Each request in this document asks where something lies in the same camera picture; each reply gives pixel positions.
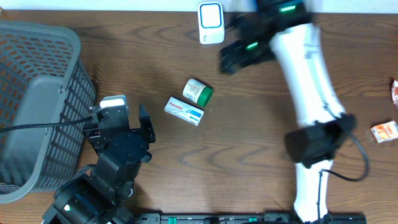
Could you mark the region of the green lid jar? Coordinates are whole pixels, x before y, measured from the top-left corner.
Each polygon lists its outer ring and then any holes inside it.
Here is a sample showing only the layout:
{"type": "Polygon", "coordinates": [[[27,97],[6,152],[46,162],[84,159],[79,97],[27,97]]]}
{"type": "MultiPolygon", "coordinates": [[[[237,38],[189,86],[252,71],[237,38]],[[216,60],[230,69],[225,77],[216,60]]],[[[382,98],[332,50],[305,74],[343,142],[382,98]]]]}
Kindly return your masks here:
{"type": "Polygon", "coordinates": [[[211,100],[214,91],[202,82],[191,78],[184,86],[182,93],[185,98],[201,107],[205,107],[211,100]]]}

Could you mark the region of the orange Top chocolate bar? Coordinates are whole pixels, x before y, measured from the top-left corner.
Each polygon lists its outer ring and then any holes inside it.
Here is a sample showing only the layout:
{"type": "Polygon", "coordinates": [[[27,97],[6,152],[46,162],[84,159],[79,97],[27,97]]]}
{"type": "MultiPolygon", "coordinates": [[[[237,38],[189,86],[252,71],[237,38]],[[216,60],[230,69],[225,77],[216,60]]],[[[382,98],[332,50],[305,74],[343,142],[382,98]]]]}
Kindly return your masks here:
{"type": "Polygon", "coordinates": [[[396,110],[398,110],[398,81],[397,80],[392,81],[391,98],[392,98],[392,102],[393,102],[396,110]]]}

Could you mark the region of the small orange box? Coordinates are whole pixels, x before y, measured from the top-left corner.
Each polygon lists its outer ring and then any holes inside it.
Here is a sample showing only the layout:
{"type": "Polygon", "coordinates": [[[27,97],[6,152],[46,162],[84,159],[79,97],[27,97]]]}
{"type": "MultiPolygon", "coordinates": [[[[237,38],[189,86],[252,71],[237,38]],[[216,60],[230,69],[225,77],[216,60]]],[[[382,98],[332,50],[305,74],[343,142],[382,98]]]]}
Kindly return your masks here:
{"type": "Polygon", "coordinates": [[[371,128],[378,143],[397,139],[397,124],[395,121],[389,121],[384,124],[378,124],[371,128]]]}

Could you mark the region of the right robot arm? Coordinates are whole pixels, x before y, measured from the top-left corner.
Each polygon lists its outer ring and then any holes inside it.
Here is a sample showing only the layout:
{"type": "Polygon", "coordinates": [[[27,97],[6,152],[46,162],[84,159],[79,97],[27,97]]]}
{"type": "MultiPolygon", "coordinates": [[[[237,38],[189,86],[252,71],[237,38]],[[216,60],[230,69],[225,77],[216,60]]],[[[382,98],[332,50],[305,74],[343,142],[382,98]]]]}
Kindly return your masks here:
{"type": "Polygon", "coordinates": [[[238,40],[220,52],[220,70],[233,75],[278,61],[295,108],[298,129],[285,146],[296,170],[293,210],[299,223],[326,223],[328,170],[356,120],[340,103],[324,61],[320,28],[305,1],[256,1],[253,15],[234,15],[238,40]]]}

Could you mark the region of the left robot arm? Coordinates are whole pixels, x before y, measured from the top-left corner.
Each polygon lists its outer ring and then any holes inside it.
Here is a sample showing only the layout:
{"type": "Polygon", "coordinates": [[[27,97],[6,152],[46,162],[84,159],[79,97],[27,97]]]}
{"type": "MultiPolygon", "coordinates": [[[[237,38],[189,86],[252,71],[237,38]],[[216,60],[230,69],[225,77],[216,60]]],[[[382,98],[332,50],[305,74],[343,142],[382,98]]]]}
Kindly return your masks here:
{"type": "Polygon", "coordinates": [[[98,156],[54,194],[44,213],[44,223],[134,223],[122,203],[134,194],[134,180],[143,163],[152,159],[155,142],[151,118],[139,107],[139,128],[129,125],[126,105],[95,106],[83,135],[98,156]]]}

